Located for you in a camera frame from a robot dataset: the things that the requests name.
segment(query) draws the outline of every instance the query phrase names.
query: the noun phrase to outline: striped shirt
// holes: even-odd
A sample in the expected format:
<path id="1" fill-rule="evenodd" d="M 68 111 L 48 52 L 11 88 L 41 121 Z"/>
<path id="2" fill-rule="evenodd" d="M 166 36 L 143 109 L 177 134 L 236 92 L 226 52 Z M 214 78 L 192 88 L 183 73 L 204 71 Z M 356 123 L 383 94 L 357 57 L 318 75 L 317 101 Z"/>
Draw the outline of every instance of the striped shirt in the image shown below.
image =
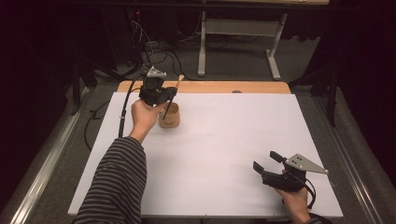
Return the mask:
<path id="1" fill-rule="evenodd" d="M 114 140 L 100 161 L 75 223 L 141 223 L 146 154 L 132 137 Z"/>

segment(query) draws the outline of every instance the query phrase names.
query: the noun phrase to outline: white paper sheet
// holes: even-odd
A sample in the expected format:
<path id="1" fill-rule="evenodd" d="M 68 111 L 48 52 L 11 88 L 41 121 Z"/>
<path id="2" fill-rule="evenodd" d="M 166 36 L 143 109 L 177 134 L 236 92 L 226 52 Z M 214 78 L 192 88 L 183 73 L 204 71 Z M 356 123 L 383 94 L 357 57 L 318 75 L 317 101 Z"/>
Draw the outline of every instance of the white paper sheet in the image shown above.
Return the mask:
<path id="1" fill-rule="evenodd" d="M 91 185 L 97 164 L 118 136 L 125 93 L 114 93 L 68 213 L 75 215 Z M 130 105 L 137 99 L 131 94 Z M 283 217 L 280 196 L 253 168 L 280 174 L 269 157 L 300 153 L 322 166 L 303 114 L 292 94 L 178 93 L 181 122 L 157 125 L 143 143 L 148 183 L 143 216 Z M 124 135 L 132 130 L 128 106 Z M 313 213 L 341 217 L 326 175 L 307 173 L 317 190 Z"/>

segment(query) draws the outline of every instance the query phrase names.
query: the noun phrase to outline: wrist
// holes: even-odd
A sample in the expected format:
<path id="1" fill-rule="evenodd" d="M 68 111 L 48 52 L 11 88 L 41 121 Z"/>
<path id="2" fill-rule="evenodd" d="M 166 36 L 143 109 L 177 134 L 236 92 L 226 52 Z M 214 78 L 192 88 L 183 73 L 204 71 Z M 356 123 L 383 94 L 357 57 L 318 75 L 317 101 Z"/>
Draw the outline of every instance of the wrist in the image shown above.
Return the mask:
<path id="1" fill-rule="evenodd" d="M 130 137 L 136 139 L 140 144 L 143 143 L 145 140 L 146 135 L 149 133 L 149 130 L 144 128 L 139 128 L 138 126 L 134 126 L 131 133 L 129 134 Z"/>

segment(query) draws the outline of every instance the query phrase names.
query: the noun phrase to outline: wooden edge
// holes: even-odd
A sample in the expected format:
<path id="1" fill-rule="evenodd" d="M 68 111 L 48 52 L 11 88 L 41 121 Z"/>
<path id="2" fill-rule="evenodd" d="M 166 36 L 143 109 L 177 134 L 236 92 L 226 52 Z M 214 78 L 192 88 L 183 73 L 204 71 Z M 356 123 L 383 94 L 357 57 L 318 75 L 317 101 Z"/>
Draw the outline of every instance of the wooden edge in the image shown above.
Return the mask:
<path id="1" fill-rule="evenodd" d="M 117 92 L 127 92 L 132 81 L 122 81 Z M 141 87 L 143 81 L 136 81 L 134 89 Z M 176 86 L 176 81 L 165 81 L 164 87 Z M 225 93 L 241 91 L 243 93 L 286 93 L 291 94 L 285 82 L 274 81 L 181 81 L 178 92 L 188 93 Z"/>

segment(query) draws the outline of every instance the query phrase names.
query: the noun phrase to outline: person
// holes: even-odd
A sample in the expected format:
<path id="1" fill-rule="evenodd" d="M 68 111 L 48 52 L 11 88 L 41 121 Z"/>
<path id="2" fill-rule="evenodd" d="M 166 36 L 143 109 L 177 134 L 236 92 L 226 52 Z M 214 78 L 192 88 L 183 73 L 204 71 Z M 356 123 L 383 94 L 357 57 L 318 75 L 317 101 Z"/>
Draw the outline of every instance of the person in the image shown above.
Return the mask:
<path id="1" fill-rule="evenodd" d="M 140 204 L 147 181 L 142 143 L 164 106 L 146 105 L 142 100 L 131 105 L 134 127 L 128 136 L 115 139 L 101 159 L 74 223 L 141 223 Z M 306 189 L 295 193 L 276 191 L 294 223 L 320 223 L 308 214 Z"/>

